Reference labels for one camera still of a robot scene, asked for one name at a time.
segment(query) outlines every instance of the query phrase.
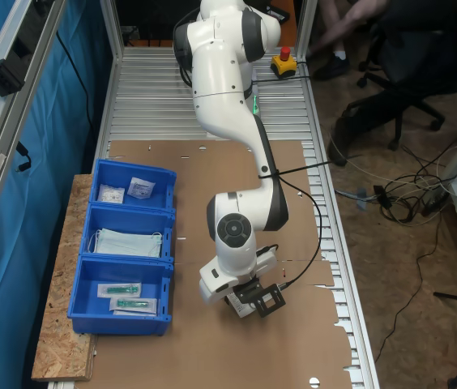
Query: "face mask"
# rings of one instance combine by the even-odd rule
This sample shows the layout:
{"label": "face mask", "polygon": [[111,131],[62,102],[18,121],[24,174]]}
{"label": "face mask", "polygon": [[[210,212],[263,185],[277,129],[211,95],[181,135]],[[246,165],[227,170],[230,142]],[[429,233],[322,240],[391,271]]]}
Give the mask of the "face mask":
{"label": "face mask", "polygon": [[141,257],[159,257],[162,235],[137,235],[133,233],[118,233],[110,229],[97,230],[94,253],[137,255]]}

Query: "brown cardboard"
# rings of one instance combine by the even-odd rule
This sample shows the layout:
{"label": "brown cardboard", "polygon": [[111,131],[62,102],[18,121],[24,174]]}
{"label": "brown cardboard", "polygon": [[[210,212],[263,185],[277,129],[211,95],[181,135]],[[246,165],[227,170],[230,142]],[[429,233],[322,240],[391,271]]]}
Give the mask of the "brown cardboard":
{"label": "brown cardboard", "polygon": [[[305,164],[300,142],[272,142],[278,169]],[[286,305],[267,318],[239,318],[223,301],[206,306],[199,295],[199,269],[215,255],[205,207],[213,195],[259,185],[252,154],[232,142],[113,142],[116,160],[162,166],[177,172],[175,273],[171,314],[164,336],[100,336],[92,381],[77,389],[111,387],[198,389],[349,389],[348,337],[338,322],[330,289],[331,265],[318,256],[284,291]],[[288,175],[309,191],[305,171]],[[291,280],[311,259],[318,234],[311,202],[284,187],[290,221],[275,233],[259,233],[258,246],[278,243],[278,265],[263,275],[263,286]]]}
{"label": "brown cardboard", "polygon": [[[271,142],[271,150],[279,170],[305,165],[299,141]],[[214,195],[260,185],[252,152],[236,142],[114,141],[109,156],[123,162],[160,166],[177,172],[175,238],[186,239],[175,240],[175,263],[207,263],[216,255],[206,218],[207,204]],[[284,178],[310,192],[305,170]],[[278,260],[311,259],[318,243],[313,204],[285,184],[283,190],[288,201],[289,221],[278,233],[256,233],[258,247],[278,244]]]}
{"label": "brown cardboard", "polygon": [[[280,264],[293,272],[290,265],[297,263]],[[343,370],[351,365],[351,349],[344,329],[334,325],[331,290],[300,278],[284,291],[286,305],[267,318],[239,318],[223,301],[203,303],[201,266],[175,266],[173,321],[165,335],[100,336],[92,380],[75,387],[309,389],[315,377],[321,389],[351,388]]]}

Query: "blue bin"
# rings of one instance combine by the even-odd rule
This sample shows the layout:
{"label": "blue bin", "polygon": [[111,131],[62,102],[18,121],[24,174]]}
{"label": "blue bin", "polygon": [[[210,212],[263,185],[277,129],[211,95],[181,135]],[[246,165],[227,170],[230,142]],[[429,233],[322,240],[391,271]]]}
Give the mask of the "blue bin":
{"label": "blue bin", "polygon": [[[155,182],[149,199],[137,199],[128,195],[131,178],[133,177]],[[123,204],[108,204],[117,207],[128,206],[147,208],[154,211],[175,212],[173,208],[173,192],[176,180],[177,174],[171,170],[111,160],[97,160],[93,173],[92,190],[90,191],[90,203],[105,204],[97,201],[100,184],[105,184],[115,188],[124,188]]]}
{"label": "blue bin", "polygon": [[[171,323],[169,286],[173,265],[152,261],[80,255],[68,318],[75,332],[117,335],[163,335]],[[141,282],[140,297],[159,300],[156,316],[114,315],[109,298],[97,297],[97,285]]]}
{"label": "blue bin", "polygon": [[[174,215],[167,212],[154,212],[147,209],[132,207],[112,207],[111,205],[89,204],[84,222],[83,237],[81,239],[80,254],[104,255],[124,259],[145,259],[172,263],[171,235],[173,232]],[[111,229],[118,233],[137,233],[152,235],[162,234],[162,245],[158,258],[134,255],[95,254],[95,239],[91,238],[98,229]]]}

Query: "brown floor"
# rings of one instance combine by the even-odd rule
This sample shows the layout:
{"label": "brown floor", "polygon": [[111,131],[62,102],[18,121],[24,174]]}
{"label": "brown floor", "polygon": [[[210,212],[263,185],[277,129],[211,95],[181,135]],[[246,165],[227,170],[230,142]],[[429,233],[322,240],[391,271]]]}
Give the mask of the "brown floor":
{"label": "brown floor", "polygon": [[[365,34],[350,37],[346,49],[352,71],[332,81],[313,82],[326,141],[327,132],[349,102],[379,90],[370,83],[365,89],[356,86],[360,78],[358,62],[365,58],[367,45]],[[327,55],[318,56],[310,69],[322,65]],[[404,119],[402,144],[418,156],[433,159],[457,137],[457,94],[435,97],[429,102],[446,116],[442,129],[432,132],[428,129],[431,119],[410,109]],[[388,123],[356,141],[351,154],[363,156],[355,159],[355,163],[382,177],[415,173],[419,166],[413,158],[401,150],[387,149],[393,135],[394,123]],[[451,154],[443,160],[449,160]],[[349,164],[345,168],[332,166],[331,175],[335,188],[353,193],[366,188],[371,195],[373,185],[387,183]],[[383,338],[392,329],[396,311],[407,303],[419,285],[415,260],[433,249],[439,216],[427,224],[409,228],[382,218],[377,205],[368,204],[366,211],[362,211],[354,200],[342,197],[338,198],[338,205],[376,357]],[[422,221],[425,218],[418,216],[414,223]],[[457,375],[457,302],[441,301],[432,294],[434,291],[457,294],[457,219],[452,205],[442,213],[438,248],[435,254],[421,260],[421,271],[422,290],[399,315],[395,334],[387,341],[376,364],[382,388],[446,388],[446,380]]]}

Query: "green led light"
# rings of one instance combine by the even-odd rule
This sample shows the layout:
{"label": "green led light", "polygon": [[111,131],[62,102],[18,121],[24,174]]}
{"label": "green led light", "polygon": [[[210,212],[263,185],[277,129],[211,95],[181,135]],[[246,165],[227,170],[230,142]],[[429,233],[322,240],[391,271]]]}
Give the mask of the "green led light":
{"label": "green led light", "polygon": [[259,112],[258,97],[254,96],[254,108],[252,109],[252,113],[255,115],[257,112]]}
{"label": "green led light", "polygon": [[136,308],[136,307],[146,307],[149,306],[149,303],[147,301],[126,301],[126,300],[117,300],[117,306],[128,306],[131,308]]}
{"label": "green led light", "polygon": [[116,287],[116,288],[107,288],[107,293],[137,293],[139,291],[138,286],[126,286],[126,287]]}

